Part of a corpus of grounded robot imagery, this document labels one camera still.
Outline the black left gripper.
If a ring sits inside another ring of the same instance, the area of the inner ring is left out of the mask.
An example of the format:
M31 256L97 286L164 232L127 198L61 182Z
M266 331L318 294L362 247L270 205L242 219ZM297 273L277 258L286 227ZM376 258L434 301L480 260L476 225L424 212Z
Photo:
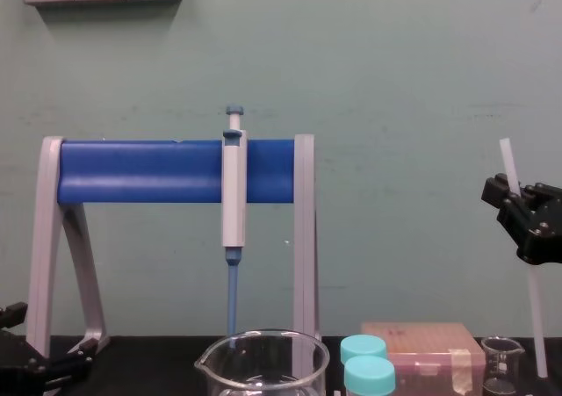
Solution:
M27 308L25 302L18 302L0 309L1 394L45 395L87 379L95 359L95 342L83 342L77 350L49 362L24 337L8 330L25 322Z

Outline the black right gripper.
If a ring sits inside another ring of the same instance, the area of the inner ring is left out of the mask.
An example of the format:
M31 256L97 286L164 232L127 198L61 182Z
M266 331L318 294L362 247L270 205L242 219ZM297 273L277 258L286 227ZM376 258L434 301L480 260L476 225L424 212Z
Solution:
M517 246L517 256L530 265L561 263L561 199L543 183L512 191L506 174L489 177L481 199L498 210L497 221Z

